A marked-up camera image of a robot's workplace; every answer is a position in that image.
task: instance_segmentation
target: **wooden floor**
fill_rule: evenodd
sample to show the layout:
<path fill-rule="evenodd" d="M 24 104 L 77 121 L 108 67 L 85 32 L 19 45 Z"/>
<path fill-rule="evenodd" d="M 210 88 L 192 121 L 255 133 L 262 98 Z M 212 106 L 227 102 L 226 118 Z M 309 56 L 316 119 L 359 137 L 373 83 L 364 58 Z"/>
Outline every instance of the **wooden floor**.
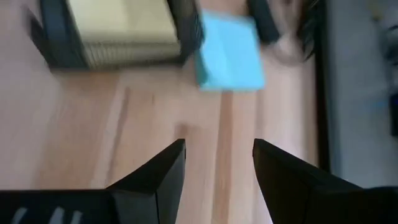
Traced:
<path fill-rule="evenodd" d="M 32 1 L 0 2 L 0 188 L 102 188 L 185 138 L 177 223 L 270 223 L 253 139 L 316 164 L 312 60 L 286 67 L 268 48 L 266 89 L 252 93 L 200 92 L 191 60 L 183 68 L 51 74 L 26 35 L 22 5 Z M 244 4 L 201 5 L 239 14 Z"/>

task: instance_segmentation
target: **wooden surface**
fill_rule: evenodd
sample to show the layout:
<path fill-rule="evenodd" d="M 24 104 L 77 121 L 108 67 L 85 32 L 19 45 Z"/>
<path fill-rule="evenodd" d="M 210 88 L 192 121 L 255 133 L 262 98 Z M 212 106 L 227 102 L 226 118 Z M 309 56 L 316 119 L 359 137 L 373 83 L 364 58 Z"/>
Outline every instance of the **wooden surface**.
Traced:
<path fill-rule="evenodd" d="M 187 165 L 177 223 L 270 223 L 252 163 L 254 138 L 313 164 L 313 61 L 263 51 L 267 85 L 200 92 L 183 68 L 51 74 L 24 30 L 30 0 L 0 2 L 0 188 L 102 188 L 177 138 Z M 242 0 L 202 1 L 239 14 Z"/>

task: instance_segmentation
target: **blue sticky note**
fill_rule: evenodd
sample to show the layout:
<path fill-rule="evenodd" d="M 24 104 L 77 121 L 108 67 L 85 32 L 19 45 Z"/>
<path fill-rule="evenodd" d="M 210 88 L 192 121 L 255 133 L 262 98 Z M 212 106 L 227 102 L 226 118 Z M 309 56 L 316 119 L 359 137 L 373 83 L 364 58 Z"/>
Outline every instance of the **blue sticky note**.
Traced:
<path fill-rule="evenodd" d="M 258 90 L 264 87 L 256 26 L 252 19 L 202 12 L 205 40 L 195 54 L 202 90 Z"/>

